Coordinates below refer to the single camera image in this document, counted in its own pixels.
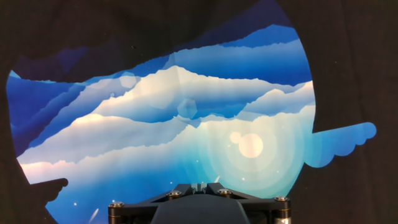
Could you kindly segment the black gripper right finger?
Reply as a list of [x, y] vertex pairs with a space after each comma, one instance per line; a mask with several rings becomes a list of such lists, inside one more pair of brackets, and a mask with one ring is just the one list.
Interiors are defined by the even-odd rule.
[[227, 189], [218, 182], [198, 184], [198, 193], [236, 200], [242, 205], [250, 223], [291, 224], [291, 202], [286, 196], [259, 198]]

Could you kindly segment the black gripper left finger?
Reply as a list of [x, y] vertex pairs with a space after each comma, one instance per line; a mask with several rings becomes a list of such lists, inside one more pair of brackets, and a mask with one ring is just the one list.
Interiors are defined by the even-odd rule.
[[194, 195], [199, 190], [199, 184], [178, 184], [174, 189], [139, 203], [113, 202], [108, 205], [108, 223], [134, 223], [139, 216], [153, 217], [156, 210], [164, 202]]

